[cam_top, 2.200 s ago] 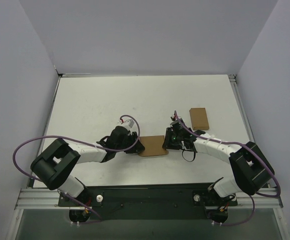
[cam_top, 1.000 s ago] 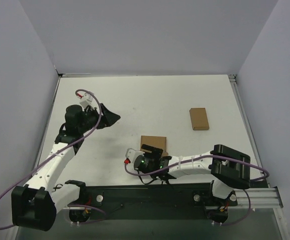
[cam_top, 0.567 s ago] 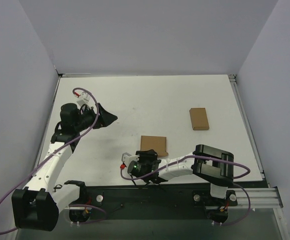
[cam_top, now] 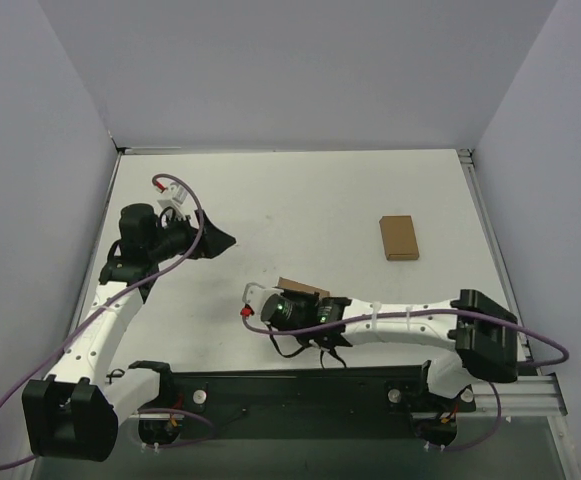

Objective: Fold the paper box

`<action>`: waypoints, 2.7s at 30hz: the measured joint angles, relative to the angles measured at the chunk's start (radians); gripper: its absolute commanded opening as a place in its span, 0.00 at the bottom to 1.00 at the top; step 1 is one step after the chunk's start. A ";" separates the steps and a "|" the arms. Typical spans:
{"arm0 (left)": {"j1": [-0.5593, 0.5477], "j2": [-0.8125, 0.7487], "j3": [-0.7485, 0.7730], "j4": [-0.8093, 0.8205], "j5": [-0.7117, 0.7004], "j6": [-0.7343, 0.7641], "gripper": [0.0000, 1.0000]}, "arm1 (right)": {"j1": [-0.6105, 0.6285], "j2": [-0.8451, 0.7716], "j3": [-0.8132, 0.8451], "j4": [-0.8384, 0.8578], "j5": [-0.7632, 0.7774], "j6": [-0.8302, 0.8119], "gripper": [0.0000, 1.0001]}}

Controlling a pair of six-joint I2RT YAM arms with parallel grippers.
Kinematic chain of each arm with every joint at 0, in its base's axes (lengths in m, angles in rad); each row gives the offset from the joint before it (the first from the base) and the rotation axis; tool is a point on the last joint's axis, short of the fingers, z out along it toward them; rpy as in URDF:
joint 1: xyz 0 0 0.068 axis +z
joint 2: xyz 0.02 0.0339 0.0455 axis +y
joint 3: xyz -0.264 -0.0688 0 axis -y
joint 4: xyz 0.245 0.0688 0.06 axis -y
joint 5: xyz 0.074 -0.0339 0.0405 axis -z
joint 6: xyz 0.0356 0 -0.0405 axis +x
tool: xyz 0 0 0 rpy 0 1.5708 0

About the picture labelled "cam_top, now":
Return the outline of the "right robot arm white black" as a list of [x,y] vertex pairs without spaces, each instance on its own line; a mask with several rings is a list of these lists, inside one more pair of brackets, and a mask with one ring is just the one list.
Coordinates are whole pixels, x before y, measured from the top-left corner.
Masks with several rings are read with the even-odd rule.
[[369,343],[437,348],[440,355],[424,366],[426,389],[437,397],[454,399],[477,381],[518,377],[518,321],[477,290],[432,304],[386,304],[253,284],[244,302],[269,332],[329,354]]

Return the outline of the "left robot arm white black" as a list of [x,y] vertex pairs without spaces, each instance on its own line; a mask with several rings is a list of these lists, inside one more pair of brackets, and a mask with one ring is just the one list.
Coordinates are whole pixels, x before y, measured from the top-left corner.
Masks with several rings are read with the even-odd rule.
[[120,237],[101,270],[94,303],[73,340],[42,380],[29,381],[22,405],[31,450],[38,456],[101,462],[112,452],[119,426],[142,407],[179,407],[171,368],[136,361],[114,383],[107,377],[132,319],[146,303],[159,265],[176,256],[212,259],[234,246],[202,210],[199,224],[169,206],[161,214],[145,203],[124,207]]

